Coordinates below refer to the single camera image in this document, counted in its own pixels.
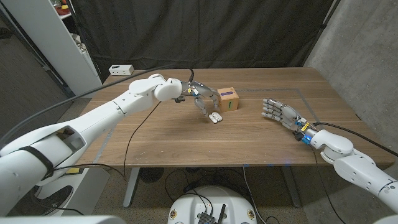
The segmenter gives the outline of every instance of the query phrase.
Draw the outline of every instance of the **wooden table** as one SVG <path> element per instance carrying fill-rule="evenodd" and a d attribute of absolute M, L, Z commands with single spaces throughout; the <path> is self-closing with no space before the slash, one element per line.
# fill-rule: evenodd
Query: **wooden table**
<path fill-rule="evenodd" d="M 189 70 L 162 70 L 139 78 L 153 73 L 166 79 L 188 80 L 190 76 Z M 105 83 L 120 78 L 110 76 Z M 133 80 L 97 92 L 83 114 L 126 91 Z M 309 146 L 297 142 L 280 123 L 261 116 L 263 98 L 290 105 L 311 123 L 337 124 L 379 141 L 314 68 L 197 69 L 194 80 L 214 89 L 234 87 L 239 95 L 238 110 L 221 113 L 222 122 L 213 124 L 193 104 L 193 98 L 182 103 L 162 102 L 133 136 L 126 158 L 128 167 L 315 165 Z M 205 102 L 212 112 L 212 101 Z M 122 166 L 132 132 L 151 110 L 122 120 L 97 139 L 79 163 Z M 357 150 L 379 165 L 390 166 L 395 161 L 389 153 L 353 134 L 325 128 L 350 139 Z M 319 152 L 317 156 L 319 164 L 327 164 Z"/>

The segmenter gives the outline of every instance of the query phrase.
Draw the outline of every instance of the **shelf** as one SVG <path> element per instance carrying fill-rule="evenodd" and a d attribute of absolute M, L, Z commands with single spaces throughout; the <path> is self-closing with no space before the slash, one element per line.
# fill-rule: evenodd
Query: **shelf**
<path fill-rule="evenodd" d="M 64 19 L 64 18 L 67 18 L 67 17 L 70 17 L 72 14 L 69 12 L 68 14 L 66 14 L 66 15 L 62 15 L 62 16 L 59 16 L 61 19 Z"/>

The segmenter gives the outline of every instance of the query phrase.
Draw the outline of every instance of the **white power strip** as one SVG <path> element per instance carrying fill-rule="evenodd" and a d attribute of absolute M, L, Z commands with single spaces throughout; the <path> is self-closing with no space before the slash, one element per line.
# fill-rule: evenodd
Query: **white power strip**
<path fill-rule="evenodd" d="M 131 75 L 133 71 L 132 65 L 112 65 L 109 68 L 111 75 Z"/>

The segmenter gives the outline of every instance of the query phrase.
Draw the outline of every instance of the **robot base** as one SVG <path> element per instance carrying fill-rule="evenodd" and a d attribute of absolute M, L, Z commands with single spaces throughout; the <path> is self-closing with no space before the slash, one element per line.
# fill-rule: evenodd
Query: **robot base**
<path fill-rule="evenodd" d="M 198 194 L 206 197 L 213 205 L 212 217 L 219 223 L 221 208 L 225 204 L 222 224 L 255 224 L 256 216 L 251 204 L 240 194 L 231 189 L 220 186 L 202 186 L 195 189 Z M 207 214 L 211 212 L 210 203 L 206 203 Z M 183 195 L 172 205 L 169 213 L 168 224 L 198 224 L 200 214 L 205 212 L 205 205 L 197 195 Z"/>

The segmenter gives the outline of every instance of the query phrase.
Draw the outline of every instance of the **robotic arm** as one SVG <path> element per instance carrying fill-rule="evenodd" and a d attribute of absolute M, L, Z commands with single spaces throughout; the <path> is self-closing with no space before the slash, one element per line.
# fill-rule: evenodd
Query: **robotic arm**
<path fill-rule="evenodd" d="M 6 145 L 0 151 L 0 216 L 10 209 L 35 185 L 45 185 L 67 170 L 56 167 L 71 166 L 90 144 L 127 115 L 149 109 L 154 98 L 165 101 L 182 100 L 186 88 L 195 96 L 208 96 L 218 104 L 217 97 L 205 85 L 185 83 L 175 78 L 165 80 L 161 74 L 136 80 L 128 91 L 79 118 L 31 131 Z M 200 104 L 202 113 L 207 113 Z"/>
<path fill-rule="evenodd" d="M 356 150 L 353 143 L 327 130 L 318 130 L 292 107 L 273 99 L 264 99 L 263 116 L 280 121 L 293 130 L 298 141 L 322 149 L 321 156 L 332 164 L 343 179 L 377 196 L 398 213 L 398 181 L 380 170 L 367 155 Z"/>

